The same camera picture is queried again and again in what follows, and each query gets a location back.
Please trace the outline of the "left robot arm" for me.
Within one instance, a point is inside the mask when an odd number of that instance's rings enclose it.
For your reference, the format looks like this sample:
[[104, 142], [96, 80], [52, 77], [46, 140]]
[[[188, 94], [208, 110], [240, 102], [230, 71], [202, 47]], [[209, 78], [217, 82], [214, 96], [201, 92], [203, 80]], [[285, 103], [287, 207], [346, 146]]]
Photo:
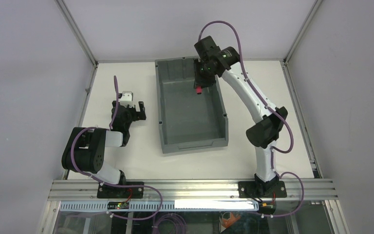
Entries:
[[81, 173], [101, 184], [126, 186], [125, 174], [104, 160], [107, 147], [125, 147], [130, 139], [130, 127], [135, 121], [146, 120], [144, 102], [135, 105], [112, 102], [112, 121], [109, 128], [74, 127], [62, 155], [66, 170]]

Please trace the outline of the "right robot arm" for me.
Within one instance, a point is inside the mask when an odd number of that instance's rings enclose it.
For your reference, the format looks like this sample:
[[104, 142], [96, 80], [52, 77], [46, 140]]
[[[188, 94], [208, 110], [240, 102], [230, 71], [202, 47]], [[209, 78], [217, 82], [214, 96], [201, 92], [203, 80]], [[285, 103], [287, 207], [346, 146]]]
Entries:
[[235, 48], [220, 49], [211, 36], [198, 40], [194, 48], [199, 56], [194, 60], [196, 93], [200, 94], [202, 89], [213, 86], [216, 78], [222, 78], [236, 92], [255, 123], [245, 132], [256, 149], [255, 187], [260, 193], [271, 191], [279, 181], [272, 150], [288, 111], [273, 104], [252, 81]]

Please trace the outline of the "red handled screwdriver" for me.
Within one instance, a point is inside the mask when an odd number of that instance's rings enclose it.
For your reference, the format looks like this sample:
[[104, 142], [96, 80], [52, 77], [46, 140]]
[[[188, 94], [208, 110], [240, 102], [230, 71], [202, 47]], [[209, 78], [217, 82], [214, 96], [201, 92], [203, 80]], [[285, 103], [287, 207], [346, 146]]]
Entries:
[[196, 86], [195, 87], [195, 91], [196, 91], [196, 94], [201, 95], [202, 94], [202, 88], [201, 88], [201, 86]]

